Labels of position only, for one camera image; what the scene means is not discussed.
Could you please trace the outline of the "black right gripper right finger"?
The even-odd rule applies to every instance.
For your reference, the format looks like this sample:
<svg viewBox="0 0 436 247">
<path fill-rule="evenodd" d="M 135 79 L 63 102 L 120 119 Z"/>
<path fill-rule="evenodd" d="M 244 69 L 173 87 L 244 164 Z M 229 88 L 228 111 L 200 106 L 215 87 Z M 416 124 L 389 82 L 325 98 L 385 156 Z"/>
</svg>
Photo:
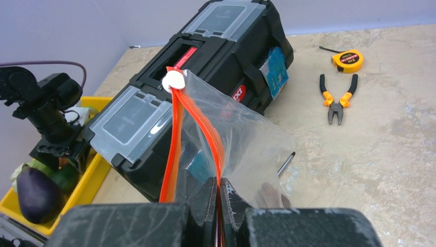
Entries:
<svg viewBox="0 0 436 247">
<path fill-rule="evenodd" d="M 381 246 L 371 222 L 351 208 L 253 208 L 221 179 L 224 246 Z"/>
</svg>

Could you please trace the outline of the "dark green avocado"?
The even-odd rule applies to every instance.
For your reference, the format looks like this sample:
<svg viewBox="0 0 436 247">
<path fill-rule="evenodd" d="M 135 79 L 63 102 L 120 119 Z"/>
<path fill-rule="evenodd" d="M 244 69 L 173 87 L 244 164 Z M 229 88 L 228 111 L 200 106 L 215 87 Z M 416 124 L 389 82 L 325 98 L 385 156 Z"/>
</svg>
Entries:
<svg viewBox="0 0 436 247">
<path fill-rule="evenodd" d="M 73 165 L 67 164 L 54 172 L 50 179 L 61 189 L 64 195 L 68 195 L 73 192 L 79 181 L 79 172 Z"/>
</svg>

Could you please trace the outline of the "purple eggplant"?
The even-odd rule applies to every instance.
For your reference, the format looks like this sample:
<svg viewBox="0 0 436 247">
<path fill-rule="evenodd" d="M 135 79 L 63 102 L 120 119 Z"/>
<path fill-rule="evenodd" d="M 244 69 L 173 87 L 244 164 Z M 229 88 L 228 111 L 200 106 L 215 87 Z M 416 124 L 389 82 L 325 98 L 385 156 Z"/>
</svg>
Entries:
<svg viewBox="0 0 436 247">
<path fill-rule="evenodd" d="M 16 179 L 19 207 L 33 224 L 46 224 L 62 211 L 65 197 L 61 189 L 43 172 L 27 165 Z"/>
</svg>

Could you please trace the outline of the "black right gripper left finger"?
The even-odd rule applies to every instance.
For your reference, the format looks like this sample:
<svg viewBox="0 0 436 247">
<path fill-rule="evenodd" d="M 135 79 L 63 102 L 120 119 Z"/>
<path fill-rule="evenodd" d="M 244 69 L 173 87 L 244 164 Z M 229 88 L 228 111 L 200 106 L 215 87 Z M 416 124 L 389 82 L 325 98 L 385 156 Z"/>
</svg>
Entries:
<svg viewBox="0 0 436 247">
<path fill-rule="evenodd" d="M 213 246 L 216 178 L 187 202 L 90 204 L 62 216 L 46 246 Z"/>
</svg>

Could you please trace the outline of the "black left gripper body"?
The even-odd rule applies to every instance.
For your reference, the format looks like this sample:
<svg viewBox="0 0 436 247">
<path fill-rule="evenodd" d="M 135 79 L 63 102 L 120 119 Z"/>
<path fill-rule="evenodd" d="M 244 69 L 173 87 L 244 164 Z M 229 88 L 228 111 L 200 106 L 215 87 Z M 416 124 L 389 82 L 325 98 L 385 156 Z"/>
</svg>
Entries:
<svg viewBox="0 0 436 247">
<path fill-rule="evenodd" d="M 29 155 L 52 170 L 57 170 L 60 158 L 79 171 L 86 170 L 89 145 L 80 138 L 83 126 L 64 115 L 81 95 L 82 87 L 66 73 L 37 81 L 23 67 L 1 68 L 1 100 L 6 106 L 17 103 L 13 117 L 29 120 L 40 133 L 42 138 Z"/>
</svg>

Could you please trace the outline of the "black plastic toolbox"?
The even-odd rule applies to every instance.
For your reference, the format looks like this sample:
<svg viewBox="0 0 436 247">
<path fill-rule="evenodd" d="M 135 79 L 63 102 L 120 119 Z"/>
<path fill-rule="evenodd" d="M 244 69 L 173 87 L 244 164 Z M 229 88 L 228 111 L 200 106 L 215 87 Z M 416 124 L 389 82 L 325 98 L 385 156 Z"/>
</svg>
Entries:
<svg viewBox="0 0 436 247">
<path fill-rule="evenodd" d="M 188 69 L 263 114 L 287 83 L 294 50 L 271 1 L 207 1 L 85 129 L 85 139 L 137 191 L 158 202 L 172 134 L 167 67 Z"/>
</svg>

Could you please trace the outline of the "yellow plastic tray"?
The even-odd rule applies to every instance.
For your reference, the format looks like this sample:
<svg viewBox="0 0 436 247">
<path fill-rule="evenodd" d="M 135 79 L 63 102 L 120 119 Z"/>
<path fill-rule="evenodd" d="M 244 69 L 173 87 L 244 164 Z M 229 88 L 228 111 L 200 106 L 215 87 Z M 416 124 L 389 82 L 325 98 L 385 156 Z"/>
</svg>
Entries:
<svg viewBox="0 0 436 247">
<path fill-rule="evenodd" d="M 1 200 L 1 213 L 42 235 L 49 236 L 55 230 L 61 217 L 71 208 L 90 204 L 93 201 L 110 169 L 111 165 L 101 155 L 91 150 L 86 162 L 86 171 L 79 178 L 74 191 L 66 197 L 64 208 L 56 219 L 46 224 L 33 224 L 24 218 L 19 208 L 17 193 L 13 188 L 10 188 Z"/>
</svg>

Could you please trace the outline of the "yellow tape measure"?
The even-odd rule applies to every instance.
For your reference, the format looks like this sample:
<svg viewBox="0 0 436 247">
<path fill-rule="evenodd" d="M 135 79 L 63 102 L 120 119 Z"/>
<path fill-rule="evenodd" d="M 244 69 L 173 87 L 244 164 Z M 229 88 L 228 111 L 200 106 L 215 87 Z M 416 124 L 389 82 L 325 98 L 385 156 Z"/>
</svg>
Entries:
<svg viewBox="0 0 436 247">
<path fill-rule="evenodd" d="M 335 53 L 333 56 L 331 56 L 331 63 L 338 72 L 353 74 L 362 68 L 364 57 L 356 49 L 336 51 L 323 46 L 319 46 L 319 48 Z"/>
</svg>

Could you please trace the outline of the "clear zip top bag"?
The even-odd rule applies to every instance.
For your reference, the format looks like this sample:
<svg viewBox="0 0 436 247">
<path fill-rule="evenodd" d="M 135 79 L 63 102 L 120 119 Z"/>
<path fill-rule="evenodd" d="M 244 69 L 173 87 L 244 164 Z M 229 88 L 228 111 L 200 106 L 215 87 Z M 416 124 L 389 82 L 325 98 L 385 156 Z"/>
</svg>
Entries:
<svg viewBox="0 0 436 247">
<path fill-rule="evenodd" d="M 293 137 L 187 69 L 167 67 L 162 87 L 172 99 L 172 130 L 161 203 L 187 202 L 216 178 L 213 246 L 224 246 L 221 179 L 253 208 L 291 206 L 277 172 L 295 151 Z"/>
</svg>

